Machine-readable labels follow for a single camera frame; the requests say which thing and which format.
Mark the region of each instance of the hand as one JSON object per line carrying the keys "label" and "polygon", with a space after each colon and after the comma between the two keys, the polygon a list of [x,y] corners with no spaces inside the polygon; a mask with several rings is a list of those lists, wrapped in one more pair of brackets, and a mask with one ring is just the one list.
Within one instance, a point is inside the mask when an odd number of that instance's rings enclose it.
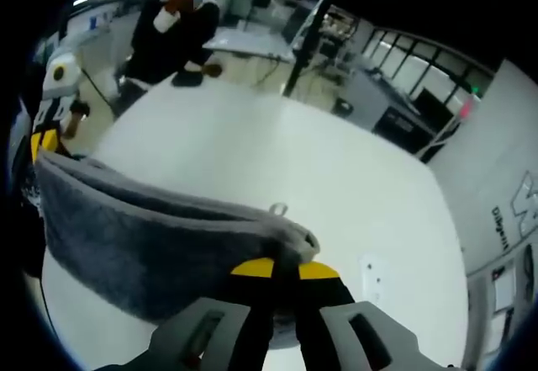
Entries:
{"label": "hand", "polygon": [[71,118],[67,124],[66,130],[61,136],[66,140],[75,138],[76,132],[78,131],[78,125],[81,123],[83,117],[84,115],[81,113],[71,113]]}
{"label": "hand", "polygon": [[222,74],[223,68],[220,64],[206,64],[202,67],[201,73],[212,78],[218,78]]}

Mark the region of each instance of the white wall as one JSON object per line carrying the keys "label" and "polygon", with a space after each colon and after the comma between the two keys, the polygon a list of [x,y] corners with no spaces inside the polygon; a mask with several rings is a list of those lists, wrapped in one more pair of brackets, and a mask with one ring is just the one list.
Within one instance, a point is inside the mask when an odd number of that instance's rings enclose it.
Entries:
{"label": "white wall", "polygon": [[[538,85],[505,61],[480,105],[430,167],[451,209],[467,273],[508,253],[499,233],[509,249],[526,237],[538,239]],[[529,181],[531,190],[518,194],[527,172],[534,184]],[[526,232],[520,229],[523,218]]]}
{"label": "white wall", "polygon": [[140,12],[134,12],[112,19],[106,29],[78,47],[81,66],[107,98],[118,96],[113,75],[132,53],[131,39],[139,16]]}
{"label": "white wall", "polygon": [[102,27],[108,24],[118,9],[118,3],[107,3],[99,7],[90,9],[67,22],[67,37],[87,32],[92,27],[92,19],[95,19],[95,27]]}

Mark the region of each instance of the gray towel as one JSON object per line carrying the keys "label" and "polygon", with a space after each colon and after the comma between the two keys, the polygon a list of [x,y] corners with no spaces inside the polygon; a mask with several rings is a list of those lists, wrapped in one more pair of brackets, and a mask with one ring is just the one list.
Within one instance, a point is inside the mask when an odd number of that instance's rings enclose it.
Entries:
{"label": "gray towel", "polygon": [[319,252],[303,227],[262,210],[170,193],[44,150],[35,167],[52,256],[141,319],[165,320],[211,295],[246,260],[299,264]]}

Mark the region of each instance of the person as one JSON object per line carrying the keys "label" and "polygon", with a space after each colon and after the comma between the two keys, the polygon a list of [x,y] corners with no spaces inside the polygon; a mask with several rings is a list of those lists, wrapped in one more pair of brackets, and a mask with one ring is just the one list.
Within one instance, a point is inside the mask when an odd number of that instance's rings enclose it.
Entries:
{"label": "person", "polygon": [[79,124],[90,115],[90,106],[77,97],[71,107],[69,113],[60,122],[61,136],[65,140],[75,138]]}
{"label": "person", "polygon": [[184,69],[188,61],[201,66],[201,73],[218,77],[222,66],[210,62],[203,45],[214,37],[219,25],[215,0],[150,0],[140,13],[127,62],[121,96],[114,113],[122,114],[151,86]]}

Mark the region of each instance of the floor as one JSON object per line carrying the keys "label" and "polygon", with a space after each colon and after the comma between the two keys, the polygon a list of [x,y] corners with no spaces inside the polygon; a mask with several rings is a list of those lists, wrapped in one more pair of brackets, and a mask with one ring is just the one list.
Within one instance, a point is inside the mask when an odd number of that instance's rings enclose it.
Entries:
{"label": "floor", "polygon": [[[261,93],[281,93],[293,69],[291,64],[255,56],[241,58],[228,52],[218,52],[215,56],[224,67],[221,79],[254,87]],[[108,72],[111,77],[111,71],[112,69],[105,69],[100,72],[105,74]],[[98,87],[104,87],[102,78],[93,78],[93,81]],[[94,151],[104,132],[113,125],[113,115],[108,104],[87,78],[81,82],[79,91],[81,100],[89,104],[91,113],[79,125],[76,136],[62,142],[71,154],[89,155]],[[317,70],[306,68],[290,98],[329,112],[335,103],[337,93],[338,86],[334,82],[320,76]]]}

